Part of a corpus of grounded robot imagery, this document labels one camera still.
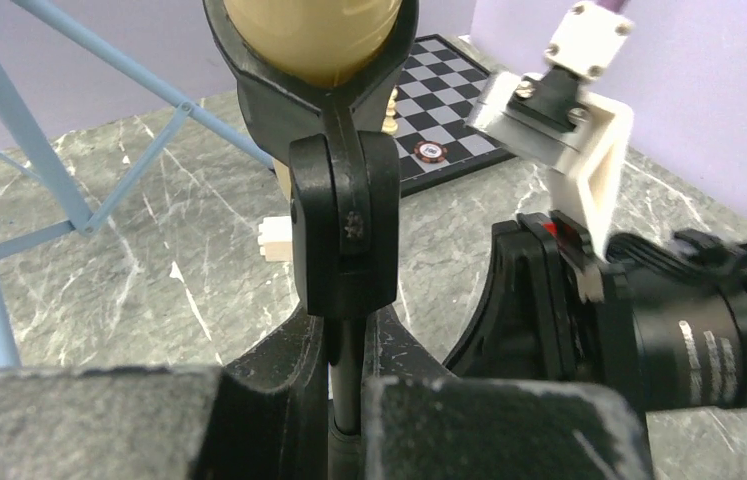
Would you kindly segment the gold toy microphone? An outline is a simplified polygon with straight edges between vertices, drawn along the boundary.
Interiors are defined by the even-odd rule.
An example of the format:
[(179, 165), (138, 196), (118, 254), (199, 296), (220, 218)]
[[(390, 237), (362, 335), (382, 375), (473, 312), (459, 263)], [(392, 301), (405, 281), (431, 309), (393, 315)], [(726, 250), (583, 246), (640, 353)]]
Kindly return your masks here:
[(225, 0), (245, 42), (266, 62), (317, 87), (347, 82), (380, 51), (394, 0)]

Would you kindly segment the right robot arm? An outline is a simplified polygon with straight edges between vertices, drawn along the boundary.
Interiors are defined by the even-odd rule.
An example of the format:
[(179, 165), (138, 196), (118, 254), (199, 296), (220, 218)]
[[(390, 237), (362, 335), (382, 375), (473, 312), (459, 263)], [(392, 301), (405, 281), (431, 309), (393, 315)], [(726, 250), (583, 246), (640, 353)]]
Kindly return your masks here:
[(747, 243), (693, 229), (675, 254), (581, 221), (492, 228), (486, 286), (432, 387), (429, 435), (455, 479), (651, 479), (645, 417), (747, 408)]

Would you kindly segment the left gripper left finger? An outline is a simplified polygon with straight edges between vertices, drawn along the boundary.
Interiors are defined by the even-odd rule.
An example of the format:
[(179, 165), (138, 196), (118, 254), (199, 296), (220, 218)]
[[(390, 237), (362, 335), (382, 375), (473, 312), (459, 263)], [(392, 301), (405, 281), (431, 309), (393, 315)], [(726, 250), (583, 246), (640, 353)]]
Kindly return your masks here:
[(323, 323), (226, 366), (0, 371), (0, 479), (322, 479)]

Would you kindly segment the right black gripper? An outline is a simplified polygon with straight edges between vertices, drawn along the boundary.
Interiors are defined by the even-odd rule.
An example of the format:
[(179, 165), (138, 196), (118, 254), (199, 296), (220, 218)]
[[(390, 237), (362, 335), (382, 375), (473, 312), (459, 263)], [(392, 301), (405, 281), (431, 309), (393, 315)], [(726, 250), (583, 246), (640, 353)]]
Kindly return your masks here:
[(604, 273), (591, 234), (559, 210), (494, 224), (482, 295), (445, 367), (462, 378), (610, 385)]

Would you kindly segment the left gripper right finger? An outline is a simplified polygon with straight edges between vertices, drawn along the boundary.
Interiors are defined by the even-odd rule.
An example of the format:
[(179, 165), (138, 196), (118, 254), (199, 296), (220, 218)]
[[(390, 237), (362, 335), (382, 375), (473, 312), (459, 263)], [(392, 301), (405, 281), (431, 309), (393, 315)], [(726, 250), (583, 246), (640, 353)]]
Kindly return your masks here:
[(459, 378), (392, 308), (366, 322), (366, 479), (650, 479), (637, 416), (594, 384)]

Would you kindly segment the black microphone stand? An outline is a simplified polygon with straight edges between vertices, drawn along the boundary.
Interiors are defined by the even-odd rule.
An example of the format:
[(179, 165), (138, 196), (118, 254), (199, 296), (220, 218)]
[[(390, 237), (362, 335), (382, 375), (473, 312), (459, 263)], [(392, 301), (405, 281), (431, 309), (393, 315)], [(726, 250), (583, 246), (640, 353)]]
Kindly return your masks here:
[(215, 44), (237, 80), (250, 136), (289, 171), (299, 297), (293, 313), (300, 310), (323, 323), (327, 429), (322, 479), (363, 477), (366, 322), (384, 308), (393, 309), (397, 294), (400, 161), (394, 139), (381, 128), (414, 43), (419, 13), (417, 2), (399, 2), (379, 53), (347, 82), (331, 88), (311, 85), (266, 62), (238, 33), (224, 1), (204, 5)]

